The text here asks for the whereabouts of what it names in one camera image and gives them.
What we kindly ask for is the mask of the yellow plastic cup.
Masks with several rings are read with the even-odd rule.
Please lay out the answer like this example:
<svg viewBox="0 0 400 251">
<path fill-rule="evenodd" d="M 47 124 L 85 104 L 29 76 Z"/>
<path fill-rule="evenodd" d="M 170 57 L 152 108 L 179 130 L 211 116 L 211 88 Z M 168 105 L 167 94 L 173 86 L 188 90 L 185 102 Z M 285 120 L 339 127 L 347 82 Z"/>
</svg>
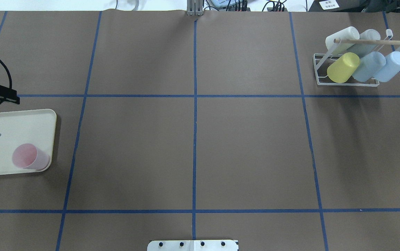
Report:
<svg viewBox="0 0 400 251">
<path fill-rule="evenodd" d="M 327 76 L 335 83 L 343 84 L 352 76 L 360 64 L 355 53 L 345 53 L 327 68 Z"/>
</svg>

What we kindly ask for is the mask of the light blue plastic cup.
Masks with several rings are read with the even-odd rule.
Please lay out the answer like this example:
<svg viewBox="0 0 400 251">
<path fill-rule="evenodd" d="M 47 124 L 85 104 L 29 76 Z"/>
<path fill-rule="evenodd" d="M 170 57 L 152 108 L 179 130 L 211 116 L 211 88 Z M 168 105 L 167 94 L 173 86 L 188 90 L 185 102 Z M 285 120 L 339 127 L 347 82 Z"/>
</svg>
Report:
<svg viewBox="0 0 400 251">
<path fill-rule="evenodd" d="M 377 51 L 370 52 L 360 59 L 360 64 L 352 77 L 358 82 L 366 82 L 371 79 L 386 64 L 385 56 Z"/>
</svg>

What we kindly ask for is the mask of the pink plastic cup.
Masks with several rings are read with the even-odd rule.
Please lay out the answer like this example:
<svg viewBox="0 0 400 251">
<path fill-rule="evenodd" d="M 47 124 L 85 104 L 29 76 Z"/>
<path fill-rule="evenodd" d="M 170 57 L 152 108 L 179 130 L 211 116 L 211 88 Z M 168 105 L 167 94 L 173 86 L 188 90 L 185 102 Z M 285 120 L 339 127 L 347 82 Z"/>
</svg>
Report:
<svg viewBox="0 0 400 251">
<path fill-rule="evenodd" d="M 12 153 L 12 163 L 21 169 L 44 170 L 50 162 L 50 155 L 31 143 L 18 146 Z"/>
</svg>

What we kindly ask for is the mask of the cream plastic tray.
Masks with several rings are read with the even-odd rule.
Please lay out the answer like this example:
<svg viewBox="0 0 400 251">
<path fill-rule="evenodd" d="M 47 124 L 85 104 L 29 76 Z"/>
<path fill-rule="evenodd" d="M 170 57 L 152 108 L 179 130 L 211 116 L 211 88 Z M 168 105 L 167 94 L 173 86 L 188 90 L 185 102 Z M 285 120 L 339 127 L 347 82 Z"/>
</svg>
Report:
<svg viewBox="0 0 400 251">
<path fill-rule="evenodd" d="M 0 112 L 0 175 L 39 173 L 52 162 L 57 114 L 52 109 Z M 51 162 L 44 170 L 15 167 L 12 153 L 20 145 L 31 143 L 46 152 Z"/>
</svg>

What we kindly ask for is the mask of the black box with label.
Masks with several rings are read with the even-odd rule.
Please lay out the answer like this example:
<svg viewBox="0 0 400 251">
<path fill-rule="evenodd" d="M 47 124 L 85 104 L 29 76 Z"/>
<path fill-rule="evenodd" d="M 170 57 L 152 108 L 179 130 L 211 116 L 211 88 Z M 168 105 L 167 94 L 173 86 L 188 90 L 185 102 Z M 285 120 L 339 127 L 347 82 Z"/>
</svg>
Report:
<svg viewBox="0 0 400 251">
<path fill-rule="evenodd" d="M 308 12 L 361 12 L 370 0 L 313 0 Z"/>
</svg>

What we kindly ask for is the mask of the aluminium frame post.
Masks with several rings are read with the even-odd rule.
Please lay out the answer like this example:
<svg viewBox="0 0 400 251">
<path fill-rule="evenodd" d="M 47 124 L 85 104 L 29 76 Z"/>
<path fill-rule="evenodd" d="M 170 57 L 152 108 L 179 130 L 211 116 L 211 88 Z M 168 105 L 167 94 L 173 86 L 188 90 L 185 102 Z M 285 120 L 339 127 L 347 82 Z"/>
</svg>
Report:
<svg viewBox="0 0 400 251">
<path fill-rule="evenodd" d="M 187 16 L 203 16 L 205 0 L 187 0 Z"/>
</svg>

